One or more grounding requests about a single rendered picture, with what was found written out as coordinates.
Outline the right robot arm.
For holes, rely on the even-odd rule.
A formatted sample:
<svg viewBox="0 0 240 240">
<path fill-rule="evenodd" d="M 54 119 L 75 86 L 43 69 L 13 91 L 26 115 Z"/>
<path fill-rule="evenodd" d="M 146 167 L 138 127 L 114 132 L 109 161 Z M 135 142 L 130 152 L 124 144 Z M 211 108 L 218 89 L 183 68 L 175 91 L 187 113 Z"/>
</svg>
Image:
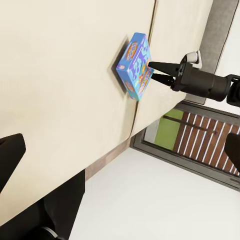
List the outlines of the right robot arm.
<svg viewBox="0 0 240 240">
<path fill-rule="evenodd" d="M 180 63 L 149 62 L 148 66 L 165 74 L 154 73 L 151 79 L 169 86 L 175 92 L 209 98 L 217 102 L 226 99 L 229 105 L 240 108 L 240 76 L 225 77 L 200 70 L 200 51 L 189 52 Z"/>
</svg>

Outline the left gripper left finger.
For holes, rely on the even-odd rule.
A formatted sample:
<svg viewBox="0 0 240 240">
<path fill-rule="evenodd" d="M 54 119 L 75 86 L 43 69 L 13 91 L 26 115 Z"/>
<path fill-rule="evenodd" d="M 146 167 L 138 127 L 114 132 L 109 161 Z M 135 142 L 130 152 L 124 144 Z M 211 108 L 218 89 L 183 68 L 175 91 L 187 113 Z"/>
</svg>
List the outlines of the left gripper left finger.
<svg viewBox="0 0 240 240">
<path fill-rule="evenodd" d="M 26 152 L 22 133 L 0 138 L 0 193 Z"/>
</svg>

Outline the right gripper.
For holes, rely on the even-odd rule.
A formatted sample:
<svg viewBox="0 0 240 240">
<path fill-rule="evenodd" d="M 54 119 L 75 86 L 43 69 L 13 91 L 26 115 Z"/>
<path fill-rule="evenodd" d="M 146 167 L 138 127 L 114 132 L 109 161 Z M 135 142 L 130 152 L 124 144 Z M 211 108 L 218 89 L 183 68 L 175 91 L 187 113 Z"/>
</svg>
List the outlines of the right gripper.
<svg viewBox="0 0 240 240">
<path fill-rule="evenodd" d="M 206 98 L 215 76 L 211 72 L 194 69 L 192 63 L 149 62 L 148 66 L 165 74 L 154 73 L 151 79 L 169 86 L 175 92 L 185 92 Z"/>
</svg>

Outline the board game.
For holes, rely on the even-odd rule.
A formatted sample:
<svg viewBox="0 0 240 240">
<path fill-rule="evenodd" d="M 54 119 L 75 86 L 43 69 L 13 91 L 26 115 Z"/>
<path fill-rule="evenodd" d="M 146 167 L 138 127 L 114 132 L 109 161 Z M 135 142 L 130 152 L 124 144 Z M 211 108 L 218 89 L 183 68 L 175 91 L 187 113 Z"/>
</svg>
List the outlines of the board game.
<svg viewBox="0 0 240 240">
<path fill-rule="evenodd" d="M 152 62 L 146 33 L 135 32 L 126 48 L 116 70 L 134 100 L 140 101 L 154 74 L 149 67 Z"/>
</svg>

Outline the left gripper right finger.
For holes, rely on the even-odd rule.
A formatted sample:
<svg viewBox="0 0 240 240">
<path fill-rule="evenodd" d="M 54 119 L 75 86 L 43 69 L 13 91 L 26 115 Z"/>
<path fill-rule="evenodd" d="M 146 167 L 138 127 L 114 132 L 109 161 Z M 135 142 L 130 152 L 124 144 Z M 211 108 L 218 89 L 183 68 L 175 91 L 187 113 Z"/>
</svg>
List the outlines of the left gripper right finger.
<svg viewBox="0 0 240 240">
<path fill-rule="evenodd" d="M 224 151 L 240 173 L 240 135 L 228 133 Z"/>
</svg>

